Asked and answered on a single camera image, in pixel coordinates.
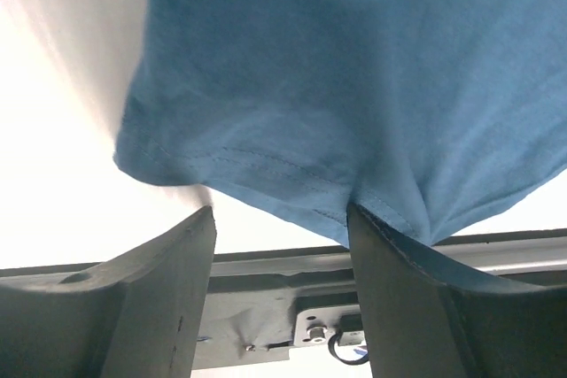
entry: garment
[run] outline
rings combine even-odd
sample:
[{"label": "garment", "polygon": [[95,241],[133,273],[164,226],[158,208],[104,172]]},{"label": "garment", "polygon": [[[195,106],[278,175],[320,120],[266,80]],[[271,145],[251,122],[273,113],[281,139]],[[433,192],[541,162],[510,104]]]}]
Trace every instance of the garment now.
[{"label": "garment", "polygon": [[115,161],[433,244],[565,168],[566,34],[567,0],[149,0]]}]

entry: blue cloth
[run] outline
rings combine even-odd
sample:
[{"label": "blue cloth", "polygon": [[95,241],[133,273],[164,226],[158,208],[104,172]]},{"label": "blue cloth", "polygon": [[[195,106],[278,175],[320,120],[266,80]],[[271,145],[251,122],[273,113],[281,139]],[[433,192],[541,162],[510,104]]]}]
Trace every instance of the blue cloth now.
[{"label": "blue cloth", "polygon": [[149,0],[115,161],[433,244],[565,168],[566,63],[567,0]]}]

